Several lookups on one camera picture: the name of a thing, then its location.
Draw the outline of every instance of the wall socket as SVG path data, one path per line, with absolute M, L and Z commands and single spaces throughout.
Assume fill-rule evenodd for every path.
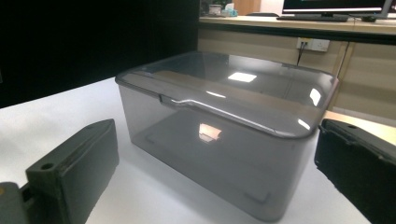
M 307 43 L 304 49 L 310 49 L 310 50 L 322 51 L 322 52 L 326 52 L 330 44 L 330 40 L 298 37 L 297 46 L 296 46 L 297 49 L 301 47 L 302 42 Z

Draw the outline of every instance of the white table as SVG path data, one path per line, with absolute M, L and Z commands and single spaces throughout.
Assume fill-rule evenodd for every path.
M 116 121 L 120 165 L 87 223 L 262 223 L 134 146 L 114 78 L 0 109 L 0 182 L 21 187 L 31 164 L 103 119 Z M 369 222 L 311 158 L 279 223 Z

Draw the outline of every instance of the plastic lid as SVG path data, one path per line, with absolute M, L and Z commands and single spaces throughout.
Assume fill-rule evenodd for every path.
M 116 81 L 174 108 L 204 110 L 285 138 L 318 127 L 337 84 L 319 70 L 205 52 L 130 69 Z

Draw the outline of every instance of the transparent plastic box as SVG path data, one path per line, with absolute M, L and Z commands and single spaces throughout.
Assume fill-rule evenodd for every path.
M 319 70 L 206 52 L 116 81 L 135 145 L 264 221 L 285 213 L 338 82 Z

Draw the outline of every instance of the keyboard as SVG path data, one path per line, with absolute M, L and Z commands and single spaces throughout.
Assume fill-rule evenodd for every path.
M 348 17 L 320 17 L 320 16 L 280 16 L 279 21 L 332 21 L 346 22 Z

